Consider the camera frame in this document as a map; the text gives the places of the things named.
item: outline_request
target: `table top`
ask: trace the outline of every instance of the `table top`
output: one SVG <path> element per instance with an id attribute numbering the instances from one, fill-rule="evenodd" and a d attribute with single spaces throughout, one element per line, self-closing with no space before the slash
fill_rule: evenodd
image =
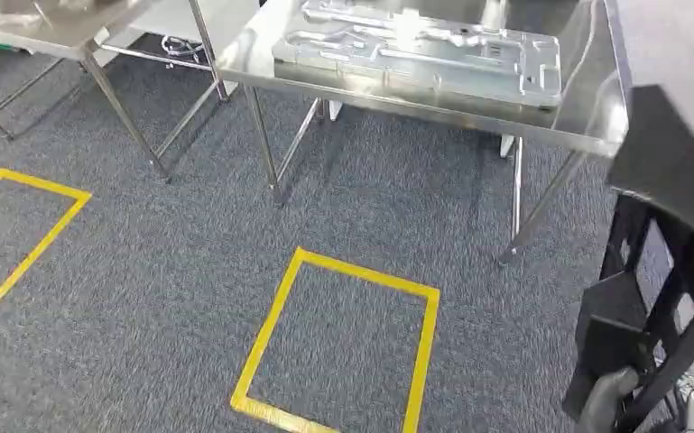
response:
<path id="1" fill-rule="evenodd" d="M 56 8 L 34 26 L 0 25 L 0 43 L 66 59 L 82 60 L 99 34 L 116 34 L 153 0 L 97 0 L 83 10 Z"/>
<path id="2" fill-rule="evenodd" d="M 217 58 L 222 76 L 249 86 L 293 89 L 353 106 L 521 136 L 528 143 L 616 154 L 628 128 L 625 94 L 631 79 L 615 0 L 357 1 L 392 12 L 414 8 L 432 18 L 557 36 L 566 89 L 561 106 L 547 110 L 430 88 L 388 88 L 376 78 L 275 61 L 272 46 L 302 0 L 269 0 Z"/>

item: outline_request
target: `yellow floor marking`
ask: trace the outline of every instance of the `yellow floor marking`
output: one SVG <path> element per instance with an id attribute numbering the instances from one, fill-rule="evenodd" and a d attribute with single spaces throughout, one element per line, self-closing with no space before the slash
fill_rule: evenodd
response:
<path id="1" fill-rule="evenodd" d="M 54 241 L 54 239 L 57 238 L 57 235 L 60 234 L 62 229 L 65 228 L 65 226 L 70 222 L 70 220 L 73 219 L 73 217 L 81 210 L 82 207 L 84 207 L 84 205 L 86 205 L 86 203 L 91 198 L 90 193 L 82 191 L 80 189 L 66 187 L 64 185 L 60 185 L 59 183 L 39 179 L 34 176 L 18 173 L 16 171 L 0 169 L 0 180 L 4 179 L 22 183 L 24 185 L 28 185 L 37 189 L 44 189 L 55 194 L 61 194 L 62 196 L 74 198 L 76 199 L 76 202 L 73 204 L 72 207 L 70 207 L 70 209 L 68 209 L 67 212 L 65 212 L 65 215 L 63 215 L 62 218 L 60 218 L 60 221 L 54 225 L 54 227 L 49 231 L 49 233 L 46 236 L 44 236 L 43 239 L 32 249 L 28 256 L 25 257 L 25 259 L 19 265 L 17 265 L 17 268 L 14 269 L 12 274 L 10 274 L 6 278 L 6 280 L 1 284 L 0 300 L 6 295 L 6 293 L 9 292 L 12 286 L 14 286 L 14 284 L 17 283 L 18 280 L 20 280 L 20 277 L 22 277 L 23 274 L 25 274 L 28 268 L 31 267 L 31 265 L 41 256 L 41 254 L 44 251 L 46 251 L 46 248 L 48 248 L 49 245 L 51 245 L 51 243 Z"/>
<path id="2" fill-rule="evenodd" d="M 323 426 L 317 422 L 311 421 L 293 415 L 271 406 L 267 403 L 254 400 L 248 397 L 248 389 L 251 387 L 251 380 L 256 374 L 256 369 L 262 362 L 264 349 L 273 334 L 273 329 L 280 314 L 285 301 L 288 299 L 288 294 L 291 292 L 291 286 L 296 279 L 296 274 L 302 263 L 309 263 L 321 268 L 325 268 L 334 272 L 344 273 L 366 281 L 371 281 L 376 284 L 388 286 L 392 289 L 404 291 L 412 295 L 426 298 L 426 310 L 423 317 L 423 326 L 421 328 L 421 341 L 419 342 L 419 350 L 416 355 L 416 363 L 413 368 L 413 377 L 411 381 L 411 391 L 408 396 L 408 406 L 405 410 L 405 420 L 403 422 L 403 433 L 413 433 L 418 428 L 419 417 L 421 416 L 421 401 L 423 399 L 423 387 L 426 382 L 426 372 L 429 366 L 431 357 L 431 342 L 434 338 L 434 328 L 437 323 L 437 307 L 440 304 L 440 291 L 429 286 L 424 286 L 417 282 L 404 280 L 402 278 L 393 277 L 384 273 L 376 272 L 371 269 L 356 266 L 351 263 L 341 262 L 340 260 L 332 259 L 324 255 L 310 253 L 304 251 L 300 247 L 296 248 L 296 252 L 291 258 L 291 264 L 288 265 L 288 270 L 282 277 L 277 294 L 275 295 L 270 314 L 267 316 L 262 329 L 259 331 L 259 336 L 254 341 L 251 347 L 251 353 L 245 361 L 243 372 L 240 373 L 240 379 L 237 381 L 235 391 L 230 399 L 230 405 L 233 409 L 260 419 L 264 422 L 272 424 L 276 427 L 298 433 L 334 433 L 337 430 Z"/>

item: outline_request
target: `metal tray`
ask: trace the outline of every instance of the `metal tray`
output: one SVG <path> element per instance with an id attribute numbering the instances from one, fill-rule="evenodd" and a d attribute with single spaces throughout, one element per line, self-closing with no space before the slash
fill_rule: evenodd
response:
<path id="1" fill-rule="evenodd" d="M 273 46 L 277 60 L 529 106 L 561 100 L 557 38 L 309 0 Z"/>

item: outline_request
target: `aluminum plate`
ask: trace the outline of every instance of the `aluminum plate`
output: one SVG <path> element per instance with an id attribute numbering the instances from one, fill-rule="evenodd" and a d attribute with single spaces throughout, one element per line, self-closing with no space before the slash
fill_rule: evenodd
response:
<path id="1" fill-rule="evenodd" d="M 273 46 L 277 60 L 528 106 L 561 100 L 560 46 L 541 34 L 309 0 Z"/>

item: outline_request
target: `black stand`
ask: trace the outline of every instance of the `black stand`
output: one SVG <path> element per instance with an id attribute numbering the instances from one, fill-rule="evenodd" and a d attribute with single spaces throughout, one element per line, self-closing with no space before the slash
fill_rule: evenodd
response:
<path id="1" fill-rule="evenodd" d="M 564 401 L 588 433 L 637 429 L 694 362 L 694 316 L 683 330 L 677 324 L 682 298 L 694 304 L 694 136 L 660 88 L 637 88 L 633 98 L 608 179 L 621 196 L 599 282 L 583 295 Z M 672 267 L 648 310 L 636 270 L 653 226 Z"/>

